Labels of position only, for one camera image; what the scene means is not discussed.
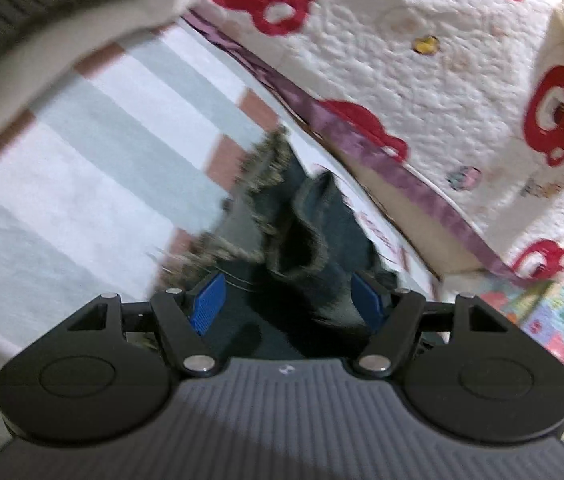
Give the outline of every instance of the blanket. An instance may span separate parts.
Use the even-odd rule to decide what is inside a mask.
[[[541,279],[564,270],[563,8],[204,0],[195,11],[259,58],[260,79],[310,126],[486,269]]]

